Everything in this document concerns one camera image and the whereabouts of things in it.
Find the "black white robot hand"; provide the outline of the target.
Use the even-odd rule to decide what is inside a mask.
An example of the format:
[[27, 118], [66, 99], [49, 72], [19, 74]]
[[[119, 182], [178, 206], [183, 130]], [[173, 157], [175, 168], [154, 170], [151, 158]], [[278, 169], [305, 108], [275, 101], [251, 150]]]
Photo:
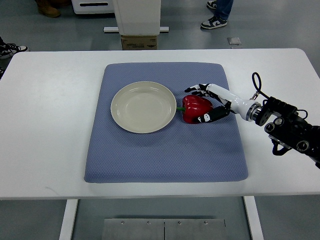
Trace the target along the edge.
[[185, 90], [199, 97], [211, 97], [221, 103], [221, 106], [194, 117], [194, 123], [211, 123], [228, 116], [230, 113], [239, 114], [242, 119], [252, 122], [255, 114], [261, 110], [261, 104], [253, 99], [245, 100], [231, 91], [213, 84], [196, 84]]

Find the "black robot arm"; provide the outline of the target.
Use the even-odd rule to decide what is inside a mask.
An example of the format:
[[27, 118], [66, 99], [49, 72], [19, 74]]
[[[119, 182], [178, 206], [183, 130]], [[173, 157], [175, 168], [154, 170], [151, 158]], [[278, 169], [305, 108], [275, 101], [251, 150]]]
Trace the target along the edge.
[[252, 74], [252, 82], [256, 89], [253, 99], [261, 94], [265, 100], [253, 110], [250, 119], [258, 126], [264, 126], [264, 131], [273, 144], [272, 153], [283, 156], [293, 149], [310, 157], [319, 168], [320, 127], [311, 125], [305, 117], [300, 117], [297, 107], [263, 93], [261, 77], [257, 72]]

